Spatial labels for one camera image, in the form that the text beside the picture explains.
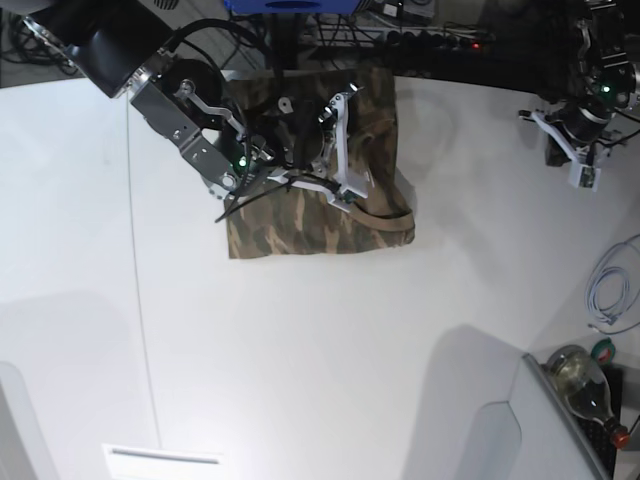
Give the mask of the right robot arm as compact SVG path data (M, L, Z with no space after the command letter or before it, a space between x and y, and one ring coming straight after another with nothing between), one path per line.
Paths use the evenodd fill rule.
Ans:
M126 95L169 140L232 215L280 189L322 194L342 211L368 195L368 177L348 159L349 84L330 99L288 95L268 46L227 20L173 29L137 1L35 1L26 27L109 97ZM226 30L260 51L273 72L263 99L243 106L204 51L177 52L192 34Z

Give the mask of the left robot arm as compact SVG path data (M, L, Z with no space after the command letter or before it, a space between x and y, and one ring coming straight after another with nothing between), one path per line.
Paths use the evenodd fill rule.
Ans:
M539 97L556 108L521 110L518 116L547 137L545 164L569 167L568 182L596 191L602 163L637 138L610 129L639 104L639 64L630 60L625 18L618 1L553 1L546 9L549 87Z

